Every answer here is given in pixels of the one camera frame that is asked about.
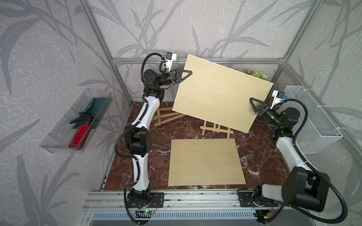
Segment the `plywood board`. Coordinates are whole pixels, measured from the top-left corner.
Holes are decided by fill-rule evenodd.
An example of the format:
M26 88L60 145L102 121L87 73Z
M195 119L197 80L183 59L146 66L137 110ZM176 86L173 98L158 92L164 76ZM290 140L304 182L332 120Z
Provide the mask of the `plywood board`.
M244 184L235 139L172 140L169 186Z
M272 82L188 55L185 70L193 74L180 83L173 111L248 133L256 113L250 98L264 101Z

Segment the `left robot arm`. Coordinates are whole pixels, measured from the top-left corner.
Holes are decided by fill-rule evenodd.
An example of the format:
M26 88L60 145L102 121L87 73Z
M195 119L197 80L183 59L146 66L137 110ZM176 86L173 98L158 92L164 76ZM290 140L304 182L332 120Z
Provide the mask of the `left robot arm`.
M183 69L176 69L168 73L157 73L148 69L141 73L141 81L144 85L143 106L124 137L126 147L133 159L134 182L126 197L132 207L148 204L151 199L148 157L152 148L152 138L149 128L152 118L164 98L163 86L179 84L191 75L192 71Z

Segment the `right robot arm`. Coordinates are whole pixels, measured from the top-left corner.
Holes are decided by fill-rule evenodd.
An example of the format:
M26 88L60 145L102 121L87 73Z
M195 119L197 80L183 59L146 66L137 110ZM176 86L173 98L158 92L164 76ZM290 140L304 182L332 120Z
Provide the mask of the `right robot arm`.
M266 102L259 101L260 105L255 106L257 99L250 98L249 101L254 112L273 125L272 139L276 141L276 147L289 171L289 176L283 185L263 184L255 188L253 199L258 203L269 199L315 212L323 211L329 186L306 165L302 159L303 155L299 154L294 147L293 127L298 123L300 111L294 107L288 107L278 113Z

